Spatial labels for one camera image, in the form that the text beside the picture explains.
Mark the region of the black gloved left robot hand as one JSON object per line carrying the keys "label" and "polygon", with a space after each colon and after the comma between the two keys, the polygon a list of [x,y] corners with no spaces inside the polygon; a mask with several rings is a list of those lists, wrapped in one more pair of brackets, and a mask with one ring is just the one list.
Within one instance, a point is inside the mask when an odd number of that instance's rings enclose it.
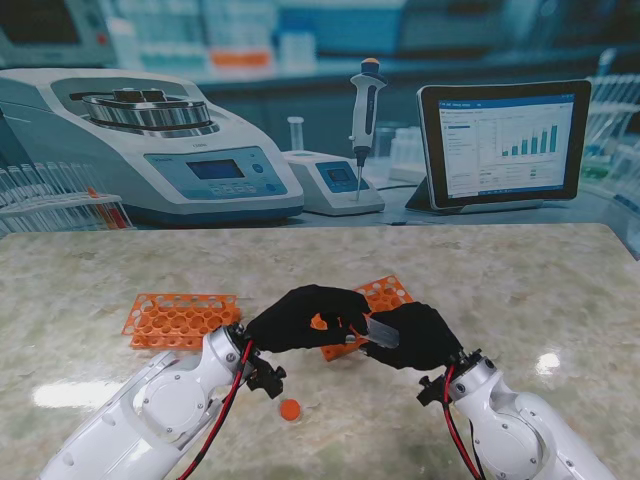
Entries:
{"label": "black gloved left robot hand", "polygon": [[246,327],[256,348],[272,353],[342,345],[368,333],[365,297],[355,291],[307,285],[289,291]]}

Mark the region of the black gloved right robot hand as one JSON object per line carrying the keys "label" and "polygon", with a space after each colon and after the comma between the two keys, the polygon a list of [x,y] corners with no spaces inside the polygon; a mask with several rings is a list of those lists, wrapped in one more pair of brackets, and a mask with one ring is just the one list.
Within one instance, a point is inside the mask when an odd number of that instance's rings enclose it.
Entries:
{"label": "black gloved right robot hand", "polygon": [[360,350],[397,370],[433,370],[445,366],[463,350],[440,313],[428,304],[403,304],[394,310],[374,313],[372,319],[398,331],[398,346],[390,349],[368,342]]}

